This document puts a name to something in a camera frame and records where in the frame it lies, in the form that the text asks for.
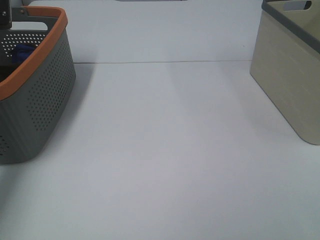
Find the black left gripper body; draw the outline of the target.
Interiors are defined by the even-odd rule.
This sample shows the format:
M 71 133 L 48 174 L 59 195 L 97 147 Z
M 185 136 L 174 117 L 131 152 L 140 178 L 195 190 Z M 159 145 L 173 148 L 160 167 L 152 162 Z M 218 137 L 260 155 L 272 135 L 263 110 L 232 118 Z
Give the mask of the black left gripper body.
M 12 8 L 10 0 L 0 0 L 0 27 L 12 27 Z

